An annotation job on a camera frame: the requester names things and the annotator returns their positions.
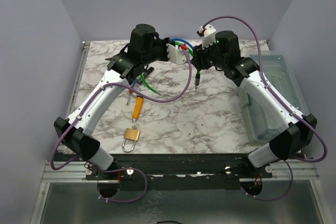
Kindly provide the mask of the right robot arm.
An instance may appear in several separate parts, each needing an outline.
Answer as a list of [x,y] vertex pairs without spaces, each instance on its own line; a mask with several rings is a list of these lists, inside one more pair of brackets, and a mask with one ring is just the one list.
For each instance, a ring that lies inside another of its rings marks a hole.
[[248,154],[248,161],[241,165],[241,171],[246,177],[255,177],[260,167],[277,160],[285,161],[311,143],[317,119],[312,114],[304,115],[291,105],[272,88],[258,63],[241,56],[235,33],[206,26],[199,29],[198,35],[203,41],[193,48],[192,64],[196,69],[201,71],[214,67],[222,71],[226,78],[245,90],[274,116],[280,132],[271,141]]

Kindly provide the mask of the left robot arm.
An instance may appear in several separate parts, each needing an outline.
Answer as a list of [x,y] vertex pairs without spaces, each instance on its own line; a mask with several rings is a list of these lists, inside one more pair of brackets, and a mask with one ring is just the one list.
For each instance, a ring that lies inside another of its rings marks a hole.
[[104,179],[116,175],[114,159],[91,135],[112,102],[144,72],[147,65],[170,60],[169,46],[175,46],[175,42],[159,38],[151,25],[136,25],[129,43],[109,59],[107,70],[83,104],[66,119],[58,118],[54,122],[60,142],[82,160],[98,166],[98,173]]

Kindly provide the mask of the brass padlock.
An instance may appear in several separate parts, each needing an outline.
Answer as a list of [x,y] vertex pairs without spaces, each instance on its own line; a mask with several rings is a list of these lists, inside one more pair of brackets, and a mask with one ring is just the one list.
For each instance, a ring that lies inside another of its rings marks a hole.
[[132,127],[126,128],[124,133],[124,140],[122,143],[122,150],[126,153],[129,153],[134,150],[134,147],[139,140],[140,130],[139,125],[135,124]]

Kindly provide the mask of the blue cable lock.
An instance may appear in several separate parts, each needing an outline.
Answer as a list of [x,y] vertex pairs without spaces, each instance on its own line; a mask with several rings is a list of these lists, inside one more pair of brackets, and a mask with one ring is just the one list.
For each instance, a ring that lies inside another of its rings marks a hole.
[[178,42],[180,44],[186,45],[190,50],[193,50],[193,46],[186,40],[180,38],[171,38],[171,41]]

